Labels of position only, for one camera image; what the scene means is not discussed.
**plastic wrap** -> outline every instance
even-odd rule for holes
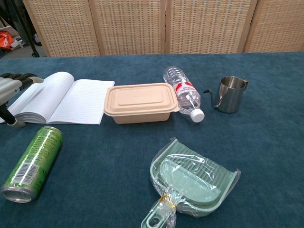
[[[161,198],[142,221],[142,228],[174,228],[176,210],[196,218],[215,211],[237,183],[230,172],[173,138],[154,157],[151,182]]]

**water bottle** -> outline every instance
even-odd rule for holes
[[[189,115],[193,122],[202,121],[205,114],[200,109],[200,94],[184,72],[176,66],[170,66],[165,69],[163,79],[173,86],[179,102],[180,112]]]

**notebook page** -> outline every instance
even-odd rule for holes
[[[113,85],[113,81],[75,81],[48,123],[100,124],[107,89]]]
[[[17,119],[22,118],[22,114],[35,113],[42,116],[46,122],[53,114],[62,98],[68,92],[74,82],[74,78],[67,72],[58,72],[50,75],[41,84],[31,85],[9,108],[8,110]],[[33,118],[25,120],[30,123],[41,123]]]

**bottle cap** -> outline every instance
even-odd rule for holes
[[[191,117],[193,122],[198,123],[198,122],[201,122],[205,118],[205,114],[203,113],[202,110],[197,108],[197,109],[194,109],[190,113],[190,117]]]

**orange object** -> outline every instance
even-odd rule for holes
[[[0,47],[10,50],[10,45],[14,42],[13,37],[6,31],[0,31]]]
[[[165,121],[177,111],[177,97],[167,83],[114,86],[104,106],[104,113],[118,124]]]

